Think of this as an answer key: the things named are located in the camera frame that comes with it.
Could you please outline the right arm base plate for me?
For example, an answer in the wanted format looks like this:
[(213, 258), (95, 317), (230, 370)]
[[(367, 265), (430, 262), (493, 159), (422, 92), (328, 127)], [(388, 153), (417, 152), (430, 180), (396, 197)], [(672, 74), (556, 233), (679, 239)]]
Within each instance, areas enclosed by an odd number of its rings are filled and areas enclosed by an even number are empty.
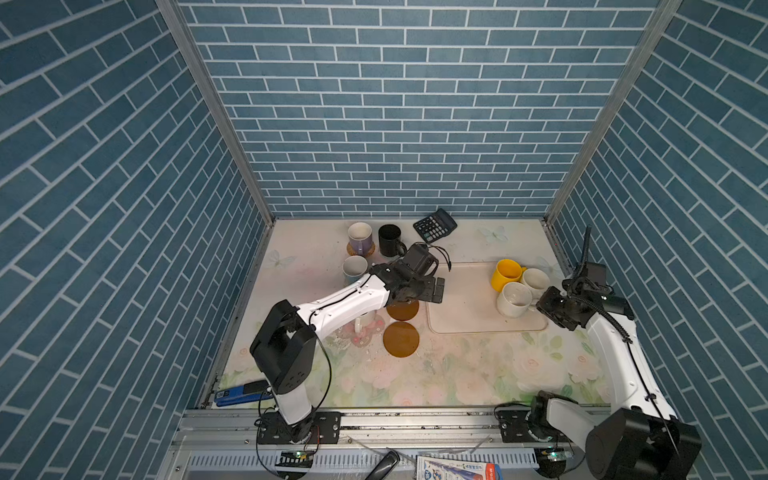
[(517, 401), (505, 402), (493, 408), (493, 417), (504, 443), (569, 441), (567, 436), (549, 424), (539, 407)]

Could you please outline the yellow mug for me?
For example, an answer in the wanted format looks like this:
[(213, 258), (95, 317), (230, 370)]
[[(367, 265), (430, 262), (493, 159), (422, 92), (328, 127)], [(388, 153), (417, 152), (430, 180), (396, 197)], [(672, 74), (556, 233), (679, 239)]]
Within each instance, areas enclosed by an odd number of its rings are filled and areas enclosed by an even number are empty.
[(526, 267), (521, 266), (514, 260), (499, 260), (491, 276), (490, 285), (496, 292), (501, 292), (505, 285), (519, 282), (526, 270)]

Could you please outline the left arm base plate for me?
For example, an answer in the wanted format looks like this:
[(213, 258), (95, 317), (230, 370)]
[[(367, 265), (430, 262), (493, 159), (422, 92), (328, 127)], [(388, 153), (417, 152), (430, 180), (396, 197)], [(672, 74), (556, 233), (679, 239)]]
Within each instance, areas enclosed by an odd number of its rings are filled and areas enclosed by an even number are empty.
[(319, 411), (306, 419), (289, 425), (274, 411), (263, 413), (258, 421), (259, 444), (337, 444), (342, 414), (337, 411)]

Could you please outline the light blue floral mug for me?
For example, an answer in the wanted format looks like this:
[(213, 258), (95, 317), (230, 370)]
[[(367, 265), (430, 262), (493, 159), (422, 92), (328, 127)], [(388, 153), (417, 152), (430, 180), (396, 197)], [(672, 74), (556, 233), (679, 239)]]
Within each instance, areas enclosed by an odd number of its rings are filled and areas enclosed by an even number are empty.
[(369, 269), (368, 261), (365, 257), (353, 255), (347, 257), (342, 263), (342, 274), (346, 285), (351, 285), (358, 281)]

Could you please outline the pink flower coaster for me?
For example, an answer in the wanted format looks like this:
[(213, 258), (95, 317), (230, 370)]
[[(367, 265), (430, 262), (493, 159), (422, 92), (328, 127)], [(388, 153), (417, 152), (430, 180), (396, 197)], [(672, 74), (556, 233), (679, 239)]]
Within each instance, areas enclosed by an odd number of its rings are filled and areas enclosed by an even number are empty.
[(369, 345), (373, 338), (376, 335), (381, 334), (385, 328), (385, 322), (383, 318), (376, 313), (375, 324), (370, 330), (370, 334), (364, 337), (358, 337), (354, 332), (354, 320), (335, 330), (328, 337), (329, 342), (332, 345), (340, 346), (342, 349), (349, 347), (363, 348)]

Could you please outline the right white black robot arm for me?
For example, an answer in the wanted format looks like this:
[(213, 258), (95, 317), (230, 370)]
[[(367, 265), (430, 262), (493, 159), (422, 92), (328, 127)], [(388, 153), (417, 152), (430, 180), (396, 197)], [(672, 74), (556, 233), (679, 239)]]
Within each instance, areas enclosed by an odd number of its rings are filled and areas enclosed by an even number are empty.
[(536, 304), (555, 325), (585, 330), (611, 382), (611, 413), (597, 421), (564, 395), (539, 392), (528, 424), (533, 435), (566, 438), (585, 454), (596, 479), (684, 479), (702, 441), (664, 399), (637, 335), (629, 302), (607, 283), (607, 268), (581, 259), (560, 288), (550, 287)]

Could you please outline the tan rattan round coaster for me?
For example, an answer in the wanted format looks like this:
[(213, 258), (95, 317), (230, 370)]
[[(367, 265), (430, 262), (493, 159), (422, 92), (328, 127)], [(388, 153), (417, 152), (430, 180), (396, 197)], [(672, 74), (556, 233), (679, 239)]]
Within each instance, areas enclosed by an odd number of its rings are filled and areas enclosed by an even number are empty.
[(376, 244), (373, 243), (366, 252), (360, 253), (357, 252), (350, 243), (348, 243), (346, 245), (346, 251), (350, 256), (362, 256), (364, 258), (369, 258), (376, 252)]

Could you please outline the beige rectangular tray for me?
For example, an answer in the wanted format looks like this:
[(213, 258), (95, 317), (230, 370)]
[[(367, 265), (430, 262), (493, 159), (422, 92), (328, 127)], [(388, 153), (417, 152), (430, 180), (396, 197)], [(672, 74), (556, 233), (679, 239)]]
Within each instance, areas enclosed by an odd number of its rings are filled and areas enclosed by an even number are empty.
[(430, 329), (437, 334), (480, 334), (542, 331), (549, 320), (528, 309), (511, 318), (497, 310), (499, 293), (491, 286), (495, 265), (489, 262), (454, 263), (451, 271), (441, 265), (436, 276), (445, 280), (441, 303), (427, 303)]

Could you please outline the white mug red inside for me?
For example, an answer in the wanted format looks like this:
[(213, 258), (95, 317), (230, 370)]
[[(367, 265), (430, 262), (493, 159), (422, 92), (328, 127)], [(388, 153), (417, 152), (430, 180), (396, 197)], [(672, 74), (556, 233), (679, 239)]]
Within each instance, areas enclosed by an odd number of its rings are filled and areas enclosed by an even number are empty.
[(376, 320), (376, 311), (367, 312), (354, 320), (354, 332), (358, 337), (364, 337), (370, 334)]

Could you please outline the black mug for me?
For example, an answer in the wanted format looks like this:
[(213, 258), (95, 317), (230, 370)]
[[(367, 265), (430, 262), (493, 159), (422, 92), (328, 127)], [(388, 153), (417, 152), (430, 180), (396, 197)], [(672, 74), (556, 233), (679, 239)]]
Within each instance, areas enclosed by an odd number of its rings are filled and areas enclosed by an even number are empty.
[(378, 230), (381, 255), (387, 258), (403, 256), (407, 247), (401, 240), (402, 231), (395, 224), (382, 225)]

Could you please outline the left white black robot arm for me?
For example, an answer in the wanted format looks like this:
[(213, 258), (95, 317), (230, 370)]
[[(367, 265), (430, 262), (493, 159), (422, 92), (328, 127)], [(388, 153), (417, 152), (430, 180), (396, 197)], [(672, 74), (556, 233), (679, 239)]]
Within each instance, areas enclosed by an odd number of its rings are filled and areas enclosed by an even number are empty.
[(313, 368), (315, 347), (325, 337), (396, 302), (440, 303), (444, 289), (441, 277), (410, 274), (400, 267), (379, 264), (356, 282), (319, 300), (297, 306), (287, 300), (274, 304), (249, 352), (265, 375), (284, 423), (301, 425), (317, 410), (305, 381)]

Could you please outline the lilac mug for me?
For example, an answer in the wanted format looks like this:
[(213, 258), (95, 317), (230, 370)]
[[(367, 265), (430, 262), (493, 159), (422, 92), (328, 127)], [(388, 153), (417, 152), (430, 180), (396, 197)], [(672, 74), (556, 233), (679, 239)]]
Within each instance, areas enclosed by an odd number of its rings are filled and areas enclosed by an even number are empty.
[(348, 243), (360, 253), (366, 252), (373, 241), (373, 229), (365, 222), (356, 222), (348, 227), (347, 230)]

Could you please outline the amber glossy round coaster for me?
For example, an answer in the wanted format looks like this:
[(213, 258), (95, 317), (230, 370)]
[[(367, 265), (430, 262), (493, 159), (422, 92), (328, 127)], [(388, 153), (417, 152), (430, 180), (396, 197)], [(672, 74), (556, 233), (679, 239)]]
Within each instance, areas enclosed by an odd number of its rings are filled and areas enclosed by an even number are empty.
[(409, 321), (419, 312), (418, 301), (398, 302), (386, 307), (388, 315), (397, 321)]

